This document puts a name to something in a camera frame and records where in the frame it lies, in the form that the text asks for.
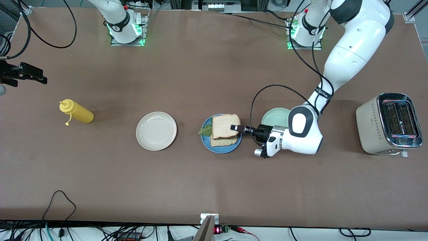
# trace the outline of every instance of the blue plate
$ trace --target blue plate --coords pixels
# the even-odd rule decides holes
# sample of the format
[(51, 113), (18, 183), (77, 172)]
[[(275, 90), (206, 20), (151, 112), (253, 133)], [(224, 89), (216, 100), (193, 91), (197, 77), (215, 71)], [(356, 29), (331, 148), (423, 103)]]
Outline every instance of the blue plate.
[[(202, 127), (204, 127), (206, 124), (212, 124), (211, 122), (211, 118), (213, 116), (210, 116), (202, 125)], [(202, 139), (202, 143), (204, 143), (205, 147), (208, 148), (210, 151), (215, 152), (215, 153), (219, 153), (219, 154), (225, 154), (225, 153), (229, 153), (231, 151), (233, 151), (234, 149), (236, 149), (239, 146), (239, 143), (241, 142), (242, 139), (242, 133), (238, 134), (238, 141), (230, 146), (216, 146), (216, 147), (212, 147), (211, 146), (211, 140), (209, 136), (203, 136), (201, 135), (201, 139)]]

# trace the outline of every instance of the brown table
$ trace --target brown table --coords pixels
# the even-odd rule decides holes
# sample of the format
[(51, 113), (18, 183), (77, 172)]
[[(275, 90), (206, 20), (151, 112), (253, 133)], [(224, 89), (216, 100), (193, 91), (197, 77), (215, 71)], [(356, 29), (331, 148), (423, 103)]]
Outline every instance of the brown table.
[[(343, 86), (319, 121), (318, 154), (281, 151), (264, 160), (244, 137), (229, 154), (206, 149), (197, 134), (216, 113), (236, 113), (248, 124), (250, 103), (268, 84), (286, 84), (309, 96), (318, 76), (286, 48), (284, 29), (215, 12), (160, 11), (145, 47), (110, 47), (96, 9), (73, 8), (76, 42), (54, 49), (32, 36), (26, 61), (49, 81), (20, 81), (0, 97), (0, 218), (40, 219), (52, 193), (64, 190), (76, 203), (73, 220), (198, 223), (220, 214), (237, 225), (428, 229), (428, 148), (407, 159), (363, 152), (355, 110), (382, 92), (407, 93), (428, 130), (427, 62), (412, 24), (395, 26), (367, 66)], [(280, 24), (265, 13), (251, 17)], [(32, 26), (47, 41), (66, 45), (73, 35), (65, 8), (36, 8)], [(344, 30), (329, 22), (323, 66)], [(21, 22), (11, 53), (25, 40)], [(309, 51), (300, 51), (308, 61)], [(95, 114), (91, 124), (59, 110), (73, 99)], [(302, 100), (282, 88), (262, 93), (254, 124), (275, 107)], [(159, 152), (142, 148), (138, 121), (152, 111), (178, 125), (173, 144)], [(49, 219), (72, 210), (57, 197)]]

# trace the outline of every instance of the black plug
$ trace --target black plug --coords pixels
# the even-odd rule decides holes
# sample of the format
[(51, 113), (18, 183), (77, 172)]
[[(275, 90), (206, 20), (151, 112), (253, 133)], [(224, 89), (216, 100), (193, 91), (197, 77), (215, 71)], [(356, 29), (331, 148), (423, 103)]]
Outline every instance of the black plug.
[(63, 230), (63, 229), (60, 229), (60, 230), (58, 231), (58, 237), (59, 237), (59, 238), (64, 237), (64, 230)]
[(166, 226), (166, 228), (168, 229), (168, 231), (167, 231), (168, 241), (175, 241), (174, 238), (172, 237), (171, 231), (169, 230), (169, 226)]

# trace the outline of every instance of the bread slice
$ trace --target bread slice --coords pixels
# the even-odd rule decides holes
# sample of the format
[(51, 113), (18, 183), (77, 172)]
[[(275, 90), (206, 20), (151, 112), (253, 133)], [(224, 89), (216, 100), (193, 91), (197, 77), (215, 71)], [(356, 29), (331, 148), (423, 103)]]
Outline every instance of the bread slice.
[(235, 144), (238, 141), (238, 136), (233, 136), (229, 138), (217, 138), (213, 139), (213, 136), (210, 137), (210, 144), (212, 147), (216, 146), (230, 146)]
[(213, 139), (229, 138), (238, 135), (238, 132), (231, 130), (231, 125), (240, 125), (241, 120), (236, 114), (224, 114), (213, 116)]

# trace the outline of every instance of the yellow squeeze bottle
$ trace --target yellow squeeze bottle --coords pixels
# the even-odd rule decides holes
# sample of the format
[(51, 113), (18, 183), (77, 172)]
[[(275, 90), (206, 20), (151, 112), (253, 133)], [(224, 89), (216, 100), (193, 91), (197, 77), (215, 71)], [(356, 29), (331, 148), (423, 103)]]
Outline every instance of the yellow squeeze bottle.
[(85, 124), (90, 123), (94, 119), (94, 114), (81, 105), (77, 104), (75, 101), (72, 101), (71, 99), (65, 99), (63, 101), (60, 101), (59, 109), (70, 115), (70, 119), (65, 124), (68, 126), (68, 123), (71, 121), (71, 118), (74, 118), (80, 122), (83, 122)]

